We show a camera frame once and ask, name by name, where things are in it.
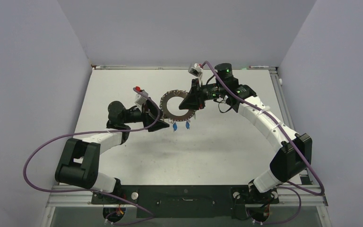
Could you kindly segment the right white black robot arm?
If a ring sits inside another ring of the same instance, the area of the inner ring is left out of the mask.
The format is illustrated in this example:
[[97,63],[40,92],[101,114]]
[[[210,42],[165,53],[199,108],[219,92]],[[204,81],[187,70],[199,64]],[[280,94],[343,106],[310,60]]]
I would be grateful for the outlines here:
[[268,169],[248,184],[248,196],[253,202],[261,202],[267,192],[286,183],[311,162],[312,139],[300,135],[280,121],[270,108],[249,86],[240,84],[234,77],[232,66],[221,63],[212,68],[213,84],[203,84],[203,67],[198,63],[189,66],[188,72],[195,76],[187,96],[179,105],[181,110],[200,110],[207,100],[225,98],[235,112],[246,118],[267,139],[276,152]]

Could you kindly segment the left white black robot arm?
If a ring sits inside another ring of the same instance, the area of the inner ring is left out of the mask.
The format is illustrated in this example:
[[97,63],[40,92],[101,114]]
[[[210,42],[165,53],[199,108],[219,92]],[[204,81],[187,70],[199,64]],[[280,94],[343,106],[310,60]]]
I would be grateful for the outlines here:
[[83,139],[70,138],[66,141],[55,180],[87,190],[104,192],[109,203],[117,203],[122,197],[121,183],[117,178],[100,173],[100,155],[109,149],[124,144],[129,137],[128,123],[143,123],[149,132],[168,128],[170,125],[159,119],[162,111],[147,102],[139,109],[136,105],[126,109],[120,101],[108,105],[107,131]]

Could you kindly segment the large metal ring disc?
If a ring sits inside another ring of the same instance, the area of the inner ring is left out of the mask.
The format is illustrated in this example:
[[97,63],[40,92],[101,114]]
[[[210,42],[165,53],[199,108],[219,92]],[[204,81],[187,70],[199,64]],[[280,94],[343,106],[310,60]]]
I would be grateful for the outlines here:
[[170,90],[166,92],[160,99],[160,109],[164,119],[170,119],[174,122],[188,121],[195,116],[195,110],[188,110],[184,115],[174,115],[168,109],[168,101],[174,97],[186,98],[188,92],[183,90]]

